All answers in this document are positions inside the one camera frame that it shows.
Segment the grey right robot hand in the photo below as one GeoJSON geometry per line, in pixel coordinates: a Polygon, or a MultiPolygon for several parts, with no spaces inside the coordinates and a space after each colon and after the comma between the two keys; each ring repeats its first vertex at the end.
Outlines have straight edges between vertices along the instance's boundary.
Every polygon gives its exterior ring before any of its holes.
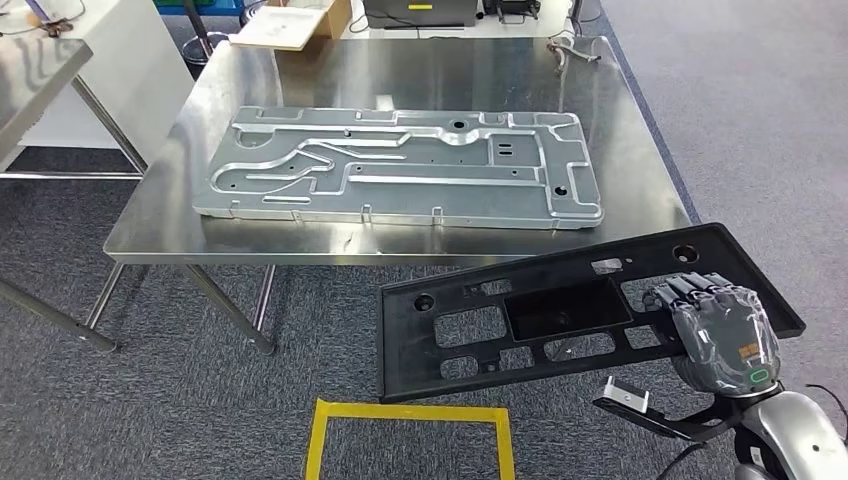
{"type": "Polygon", "coordinates": [[[650,288],[643,303],[671,316],[685,350],[673,365],[694,390],[745,398],[778,388],[778,339],[756,291],[690,272],[650,288]]]}

